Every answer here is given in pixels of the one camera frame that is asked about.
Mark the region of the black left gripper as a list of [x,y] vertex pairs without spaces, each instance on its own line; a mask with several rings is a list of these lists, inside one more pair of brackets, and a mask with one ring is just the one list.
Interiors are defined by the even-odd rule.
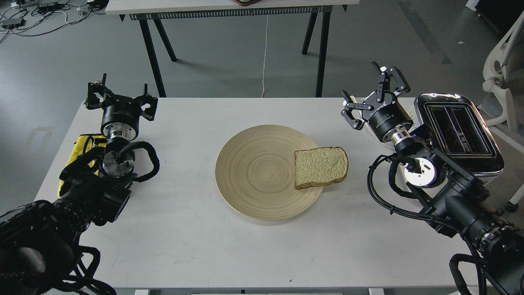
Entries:
[[101,132],[105,138],[136,138],[139,134],[139,118],[154,121],[158,99],[149,94],[144,84],[143,94],[131,98],[115,95],[106,86],[107,73],[99,82],[87,84],[85,106],[89,110],[103,109]]

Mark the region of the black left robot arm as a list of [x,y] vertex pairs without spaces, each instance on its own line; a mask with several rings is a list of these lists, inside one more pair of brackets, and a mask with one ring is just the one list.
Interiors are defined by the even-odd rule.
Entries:
[[82,246],[91,224],[103,226],[120,216],[131,185],[157,175],[160,160],[154,147],[136,141],[139,119],[155,119],[158,99],[114,94],[106,77],[89,83],[85,106],[103,111],[105,146],[84,150],[60,173],[62,185],[54,202],[36,200],[1,215],[2,295],[64,293],[114,295],[109,284],[94,278],[101,254]]

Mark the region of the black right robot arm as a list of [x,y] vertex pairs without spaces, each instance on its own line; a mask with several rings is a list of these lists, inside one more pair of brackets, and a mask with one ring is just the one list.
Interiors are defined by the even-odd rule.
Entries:
[[460,235],[470,254],[455,254],[449,268],[461,295],[470,290],[459,263],[477,269],[479,294],[487,282],[501,295],[523,293],[523,229],[490,208],[484,178],[498,176],[504,161],[477,108],[457,93],[424,93],[414,99],[420,125],[398,101],[410,86],[396,67],[373,62],[380,80],[363,102],[342,91],[342,116],[353,129],[368,125],[394,153],[369,167],[367,188],[390,214],[423,220],[437,233]]

